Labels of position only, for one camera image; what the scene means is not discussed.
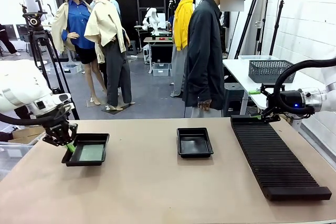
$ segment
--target black tray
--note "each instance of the black tray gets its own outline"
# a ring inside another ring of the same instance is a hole
[[[204,158],[214,154],[206,128],[177,129],[177,149],[181,158]]]
[[[233,115],[231,125],[260,189],[269,200],[329,200],[273,127],[257,118]]]
[[[75,152],[67,150],[62,163],[67,166],[99,166],[105,161],[106,145],[109,140],[109,134],[77,134],[74,140]],[[80,161],[80,155],[85,145],[104,145],[101,160]]]

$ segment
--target white pants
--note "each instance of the white pants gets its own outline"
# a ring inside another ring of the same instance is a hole
[[[209,111],[203,111],[200,108],[193,107],[193,111],[191,112],[191,118],[221,118],[222,111],[209,109]]]

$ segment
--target cream jacket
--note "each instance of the cream jacket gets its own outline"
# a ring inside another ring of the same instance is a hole
[[[120,17],[116,7],[108,0],[97,0],[90,15],[84,37],[101,46],[118,37],[121,53],[126,51]]]
[[[71,40],[68,38],[65,42],[62,40],[62,32],[66,30],[68,27],[68,14],[69,14],[69,0],[65,0],[65,2],[58,8],[57,13],[55,15],[54,22],[51,26],[51,35],[54,41],[55,47],[57,51],[64,52],[64,46],[66,46],[69,50],[75,51],[74,45],[71,43]],[[87,6],[89,12],[92,11],[90,5],[86,3],[84,0],[81,0]],[[95,46],[98,63],[104,63],[104,54],[102,53],[101,48],[96,44]]]

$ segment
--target black jacket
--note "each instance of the black jacket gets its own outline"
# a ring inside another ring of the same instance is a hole
[[[188,30],[186,107],[212,99],[210,108],[224,106],[224,68],[220,35],[220,10],[214,0],[203,0],[193,13]]]

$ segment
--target yellow hoodie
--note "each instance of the yellow hoodie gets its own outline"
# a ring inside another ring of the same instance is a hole
[[[174,40],[178,51],[188,45],[188,26],[193,14],[194,0],[181,0],[175,12]]]

